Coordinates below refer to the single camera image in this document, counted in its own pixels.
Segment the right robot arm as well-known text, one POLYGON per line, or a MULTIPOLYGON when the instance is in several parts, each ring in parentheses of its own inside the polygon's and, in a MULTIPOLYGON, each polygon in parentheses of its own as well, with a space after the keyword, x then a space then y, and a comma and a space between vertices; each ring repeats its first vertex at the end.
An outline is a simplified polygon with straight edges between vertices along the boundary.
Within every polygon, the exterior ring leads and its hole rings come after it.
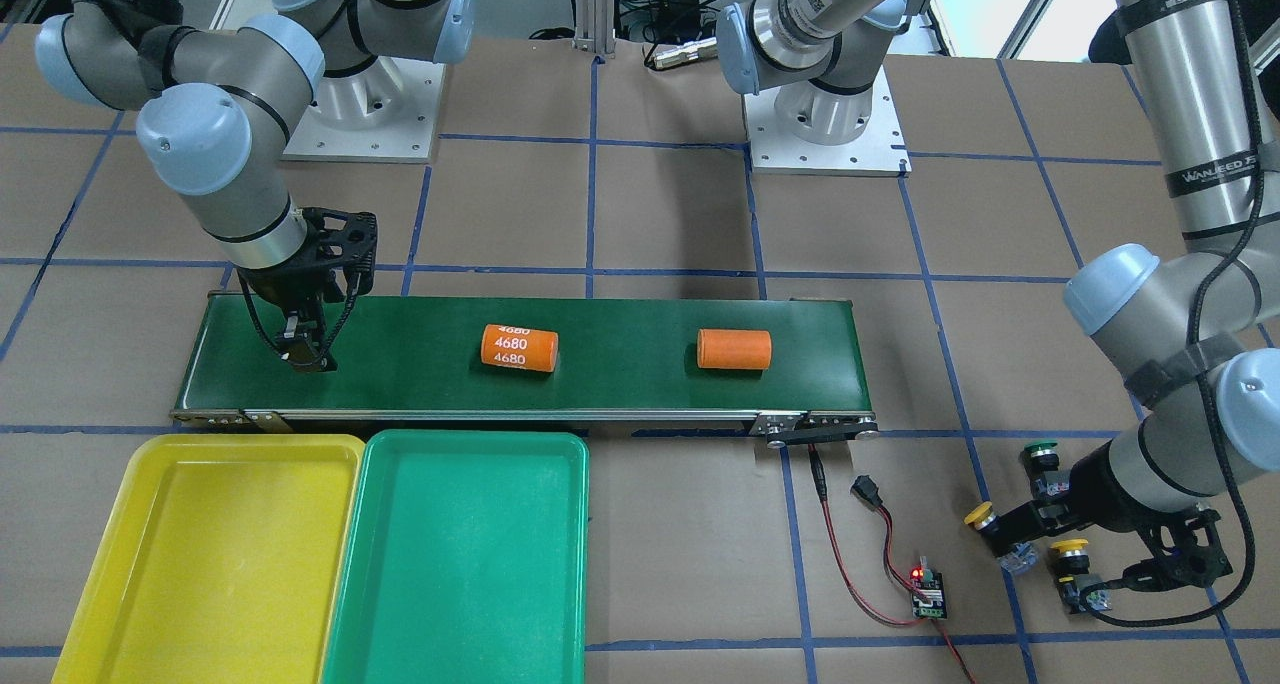
POLYGON ((230 33, 183 22, 179 0, 72 0, 35 40, 63 96, 138 115, 136 134, 236 268, 252 323, 262 300, 283 328, 261 341, 298 371, 333 371, 340 324, 374 282, 371 213, 301 208, 278 163, 325 88, 384 58, 454 64, 467 54, 475 0, 271 0, 230 33))

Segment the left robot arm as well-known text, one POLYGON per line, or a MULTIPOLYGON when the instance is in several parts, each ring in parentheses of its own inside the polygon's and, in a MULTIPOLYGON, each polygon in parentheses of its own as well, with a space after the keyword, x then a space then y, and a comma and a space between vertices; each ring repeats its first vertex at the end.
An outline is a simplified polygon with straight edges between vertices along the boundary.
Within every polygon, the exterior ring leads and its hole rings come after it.
POLYGON ((1277 140, 1262 123, 1240 0, 1116 0, 1117 32, 1144 91, 1164 183, 1187 252, 1121 245, 1066 283, 1064 302, 1147 411, 1070 469, 1052 443, 1021 456, 1033 497, 966 516, 1009 573, 1034 543, 1088 526, 1134 532, 1148 557, 1105 590, 1211 587, 1233 567, 1210 500, 1230 498, 1257 548, 1240 488, 1277 470, 1277 351, 1239 333, 1277 315, 1277 140))

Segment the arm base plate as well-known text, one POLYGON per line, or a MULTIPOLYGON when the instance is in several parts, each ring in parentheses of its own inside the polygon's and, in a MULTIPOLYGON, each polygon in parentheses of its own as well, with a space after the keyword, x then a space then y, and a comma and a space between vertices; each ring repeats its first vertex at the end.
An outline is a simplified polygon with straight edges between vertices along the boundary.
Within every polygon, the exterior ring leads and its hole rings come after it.
POLYGON ((759 173, 897 177, 913 170, 883 68, 860 94, 799 82, 744 96, 742 114, 759 173))
POLYGON ((436 142, 447 67, 379 58, 325 78, 282 158, 291 161, 426 164, 436 142))

